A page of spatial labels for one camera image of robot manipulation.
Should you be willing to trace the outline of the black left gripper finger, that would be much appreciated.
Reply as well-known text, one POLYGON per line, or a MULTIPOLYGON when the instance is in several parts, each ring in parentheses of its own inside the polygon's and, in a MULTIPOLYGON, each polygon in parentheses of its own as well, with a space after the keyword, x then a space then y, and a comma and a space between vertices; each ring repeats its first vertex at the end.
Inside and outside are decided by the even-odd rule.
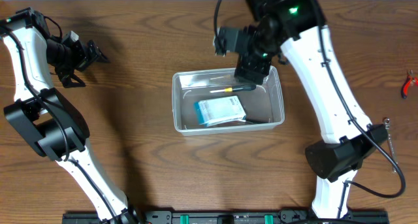
POLYGON ((84 88, 86 84, 75 74, 66 74, 60 79, 64 88, 84 88))
POLYGON ((100 48, 95 44, 93 40, 89 40, 87 43, 88 49, 88 63, 100 62, 109 63, 109 59, 102 53, 100 48))

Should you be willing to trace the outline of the black yellow screwdriver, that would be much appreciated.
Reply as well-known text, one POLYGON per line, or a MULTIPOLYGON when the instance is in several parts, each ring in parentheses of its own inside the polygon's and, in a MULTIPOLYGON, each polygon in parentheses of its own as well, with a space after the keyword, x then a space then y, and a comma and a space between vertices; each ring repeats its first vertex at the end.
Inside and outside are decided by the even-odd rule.
POLYGON ((256 89, 255 84, 244 84, 239 86, 231 86, 223 89, 210 90, 210 93, 233 93, 238 91, 253 91, 256 89))

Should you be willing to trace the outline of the clear plastic container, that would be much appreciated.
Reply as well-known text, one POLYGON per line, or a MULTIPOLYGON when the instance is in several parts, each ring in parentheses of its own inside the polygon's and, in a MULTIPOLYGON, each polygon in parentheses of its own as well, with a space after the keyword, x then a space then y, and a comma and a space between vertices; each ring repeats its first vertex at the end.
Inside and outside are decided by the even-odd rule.
POLYGON ((234 68, 177 72, 172 77, 172 112, 174 128, 184 136, 237 133, 273 129, 285 120, 283 94, 277 69, 270 68, 262 85, 253 91, 210 93, 210 90, 241 85, 234 78, 234 68), (264 124, 247 124, 243 120, 205 127, 198 123, 194 103, 236 95, 246 119, 267 121, 264 124))

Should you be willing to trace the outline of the small claw hammer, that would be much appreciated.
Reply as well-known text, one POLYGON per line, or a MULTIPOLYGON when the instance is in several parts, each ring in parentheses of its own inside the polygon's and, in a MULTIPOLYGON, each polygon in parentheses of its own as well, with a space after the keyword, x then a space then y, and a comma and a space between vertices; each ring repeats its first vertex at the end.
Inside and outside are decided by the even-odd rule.
POLYGON ((260 121, 260 120, 253 120, 253 119, 245 119, 244 122, 247 124, 252 124, 252 125, 268 123, 267 121, 260 121))

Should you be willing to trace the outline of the blue white cardboard box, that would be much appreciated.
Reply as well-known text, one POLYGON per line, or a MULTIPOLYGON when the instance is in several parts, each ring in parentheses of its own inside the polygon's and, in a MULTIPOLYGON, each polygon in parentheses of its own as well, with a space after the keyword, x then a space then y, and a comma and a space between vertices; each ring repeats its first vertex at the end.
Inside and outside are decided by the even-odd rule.
POLYGON ((195 102, 193 106, 198 123, 205 127, 246 118, 246 112, 237 96, 201 100, 195 102))

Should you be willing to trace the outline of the silver combination wrench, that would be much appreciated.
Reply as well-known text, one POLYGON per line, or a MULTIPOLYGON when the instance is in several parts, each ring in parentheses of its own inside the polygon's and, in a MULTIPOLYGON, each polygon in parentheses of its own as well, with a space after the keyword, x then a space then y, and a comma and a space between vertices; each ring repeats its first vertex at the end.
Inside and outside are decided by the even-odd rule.
POLYGON ((389 118, 384 118, 383 119, 383 124, 385 125, 385 128, 387 130, 387 134, 388 134, 387 143, 388 143, 388 147, 389 147, 391 157, 393 158, 395 164, 397 165, 398 164, 398 159, 397 159, 397 156, 396 156, 396 150, 395 150, 395 147, 393 145, 392 134, 391 134, 391 120, 389 118))

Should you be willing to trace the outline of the red handled pliers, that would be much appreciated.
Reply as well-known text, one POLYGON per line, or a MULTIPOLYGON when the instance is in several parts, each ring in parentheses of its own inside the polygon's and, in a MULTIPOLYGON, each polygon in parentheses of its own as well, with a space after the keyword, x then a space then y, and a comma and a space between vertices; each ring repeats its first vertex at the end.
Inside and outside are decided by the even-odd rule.
POLYGON ((417 85, 417 75, 412 71, 407 71, 406 80, 401 87, 401 97, 406 99, 408 97, 408 90, 411 86, 417 85))

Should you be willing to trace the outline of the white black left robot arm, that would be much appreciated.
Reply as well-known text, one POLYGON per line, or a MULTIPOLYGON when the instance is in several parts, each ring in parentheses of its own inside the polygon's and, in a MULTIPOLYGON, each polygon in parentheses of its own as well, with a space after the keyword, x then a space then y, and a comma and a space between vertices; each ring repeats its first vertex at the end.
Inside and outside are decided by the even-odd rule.
POLYGON ((49 20, 32 8, 1 20, 1 39, 12 58, 16 84, 5 118, 37 155, 65 169, 94 205, 94 213, 63 214, 63 223, 142 223, 97 161, 84 117, 52 82, 51 68, 64 88, 83 88, 75 73, 108 58, 93 40, 83 43, 74 31, 51 35, 49 20))

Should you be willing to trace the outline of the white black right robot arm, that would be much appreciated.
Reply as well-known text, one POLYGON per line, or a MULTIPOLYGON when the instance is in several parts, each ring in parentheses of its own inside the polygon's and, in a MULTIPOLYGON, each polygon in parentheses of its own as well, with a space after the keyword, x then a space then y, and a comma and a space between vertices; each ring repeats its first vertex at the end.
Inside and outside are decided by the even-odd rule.
POLYGON ((305 156, 317 176, 311 210, 319 219, 347 215, 349 189, 363 161, 387 140, 358 105, 332 47, 330 29, 317 0, 246 0, 256 25, 216 27, 216 54, 238 54, 235 78, 261 84, 273 57, 294 68, 313 106, 321 140, 305 156))

